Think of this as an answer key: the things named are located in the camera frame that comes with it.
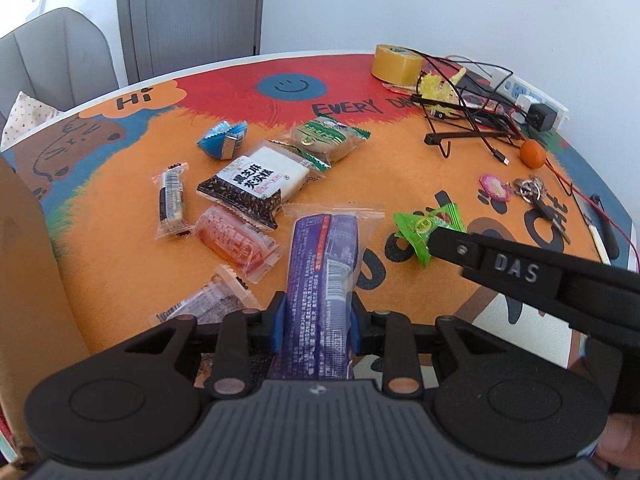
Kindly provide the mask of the right hand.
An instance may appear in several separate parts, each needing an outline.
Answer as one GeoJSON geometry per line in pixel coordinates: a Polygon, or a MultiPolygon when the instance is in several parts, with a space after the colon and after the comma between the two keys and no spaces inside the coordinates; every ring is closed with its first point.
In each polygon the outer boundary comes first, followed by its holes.
{"type": "MultiPolygon", "coordinates": [[[[622,354],[593,339],[586,340],[582,356],[570,366],[572,372],[592,380],[606,398],[616,392],[629,398],[639,393],[639,370],[631,373],[631,382],[623,382],[622,368],[622,354]]],[[[608,414],[592,459],[603,470],[639,470],[639,414],[629,410],[608,414]]]]}

